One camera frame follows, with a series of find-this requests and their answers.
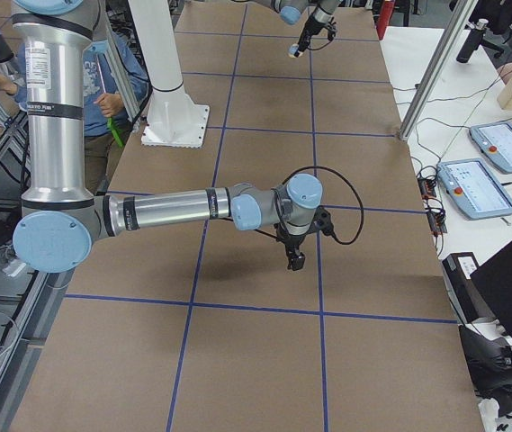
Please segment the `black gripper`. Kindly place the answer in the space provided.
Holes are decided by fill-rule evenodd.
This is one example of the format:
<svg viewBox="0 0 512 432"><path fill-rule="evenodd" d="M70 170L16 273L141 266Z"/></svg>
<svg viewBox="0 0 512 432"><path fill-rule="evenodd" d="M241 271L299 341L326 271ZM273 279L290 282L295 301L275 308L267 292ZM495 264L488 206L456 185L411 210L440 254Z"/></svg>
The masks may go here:
<svg viewBox="0 0 512 432"><path fill-rule="evenodd" d="M311 224L307 231L301 235L291 234L280 223L276 223L274 229L277 241L284 244L285 253L288 257L288 269L293 270L295 265L296 270L301 270L305 265L306 257L300 251L300 247L306 236L315 232L314 224Z"/></svg>
<svg viewBox="0 0 512 432"><path fill-rule="evenodd" d="M311 38L321 32L325 23L326 15L324 13L313 13L309 16L301 32L301 42L298 43L299 56L309 48Z"/></svg>

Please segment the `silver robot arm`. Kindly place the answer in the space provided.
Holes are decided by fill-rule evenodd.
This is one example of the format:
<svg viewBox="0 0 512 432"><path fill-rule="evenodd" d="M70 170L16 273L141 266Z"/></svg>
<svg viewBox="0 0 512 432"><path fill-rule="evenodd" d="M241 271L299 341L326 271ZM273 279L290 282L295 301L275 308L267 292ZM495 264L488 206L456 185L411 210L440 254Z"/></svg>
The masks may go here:
<svg viewBox="0 0 512 432"><path fill-rule="evenodd" d="M257 0L256 3L274 11L284 23L289 25L296 24L308 8L314 6L304 24L300 38L289 48L288 54L291 58L298 58L306 50L313 50L310 46L312 38L319 35L323 30L327 32L328 36L328 42L324 47L336 38L337 23L334 19L334 13L340 6L341 1Z"/></svg>
<svg viewBox="0 0 512 432"><path fill-rule="evenodd" d="M311 38L330 28L338 1L254 1L295 24L315 5L290 55L299 57ZM167 1L130 1L131 15L152 90L144 144L202 145L209 106L184 90ZM22 194L16 255L32 268L63 273L82 263L93 244L125 230L231 217L238 230L274 225L288 269L305 262L300 244L320 230L316 220L322 185L313 175L291 174L271 189L251 184L229 188L128 197L91 192L105 179L112 145L88 138L85 185L84 54L114 47L104 1L12 1L13 27L25 46L31 185Z"/></svg>

